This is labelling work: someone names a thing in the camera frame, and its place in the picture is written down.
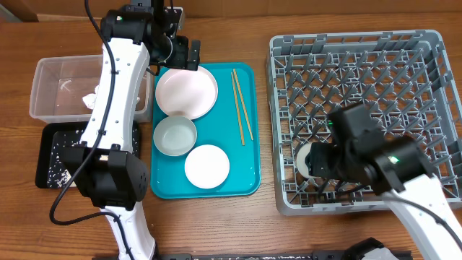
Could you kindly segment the white cup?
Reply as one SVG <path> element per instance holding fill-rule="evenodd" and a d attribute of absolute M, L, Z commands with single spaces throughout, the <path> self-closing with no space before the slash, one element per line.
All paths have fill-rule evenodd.
<path fill-rule="evenodd" d="M 295 164 L 298 172 L 303 178 L 311 178 L 309 167 L 305 163 L 305 159 L 309 155 L 310 150 L 311 143 L 308 142 L 301 146 L 296 156 Z"/>

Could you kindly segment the grey bowl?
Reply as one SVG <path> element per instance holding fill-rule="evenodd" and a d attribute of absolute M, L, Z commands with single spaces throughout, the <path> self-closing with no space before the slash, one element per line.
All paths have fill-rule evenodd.
<path fill-rule="evenodd" d="M 162 154 L 176 157 L 190 151 L 197 136 L 193 121 L 183 116 L 168 116 L 154 128 L 153 142 Z"/>

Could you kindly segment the white napkin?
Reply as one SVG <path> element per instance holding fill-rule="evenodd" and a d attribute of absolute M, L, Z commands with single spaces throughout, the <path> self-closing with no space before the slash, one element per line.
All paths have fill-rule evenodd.
<path fill-rule="evenodd" d="M 98 93 L 98 89 L 99 89 L 99 85 L 96 85 L 95 88 L 94 88 L 94 92 L 93 93 L 90 93 L 88 95 L 85 95 L 83 98 L 82 98 L 82 102 L 85 104 L 85 106 L 90 109 L 90 110 L 93 110 L 94 107 L 95 107 L 95 102 L 96 102 L 96 98 L 97 98 L 97 93 Z"/>

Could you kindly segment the small pink bowl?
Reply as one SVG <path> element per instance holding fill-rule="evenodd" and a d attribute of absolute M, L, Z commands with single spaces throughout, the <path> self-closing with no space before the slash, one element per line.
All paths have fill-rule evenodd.
<path fill-rule="evenodd" d="M 204 144 L 194 148 L 185 161 L 186 178 L 195 187 L 213 189 L 225 182 L 230 172 L 230 160 L 219 147 Z"/>

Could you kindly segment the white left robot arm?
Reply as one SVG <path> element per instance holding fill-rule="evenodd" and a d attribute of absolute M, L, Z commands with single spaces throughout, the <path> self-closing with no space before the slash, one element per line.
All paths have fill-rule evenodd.
<path fill-rule="evenodd" d="M 178 35 L 183 20 L 172 2 L 132 1 L 93 22 L 103 43 L 95 106 L 78 145 L 65 147 L 61 161 L 69 183 L 108 220 L 120 259 L 159 256 L 142 206 L 150 177 L 133 153 L 134 113 L 145 73 L 198 69 L 200 42 Z"/>

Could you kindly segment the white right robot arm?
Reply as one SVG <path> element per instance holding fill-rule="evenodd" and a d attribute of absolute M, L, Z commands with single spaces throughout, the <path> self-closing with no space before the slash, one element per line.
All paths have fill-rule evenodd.
<path fill-rule="evenodd" d="M 425 259 L 460 259 L 461 224 L 418 143 L 410 136 L 385 139 L 361 103 L 333 110 L 327 119 L 333 141 L 303 145 L 296 156 L 300 174 L 369 186 Z"/>

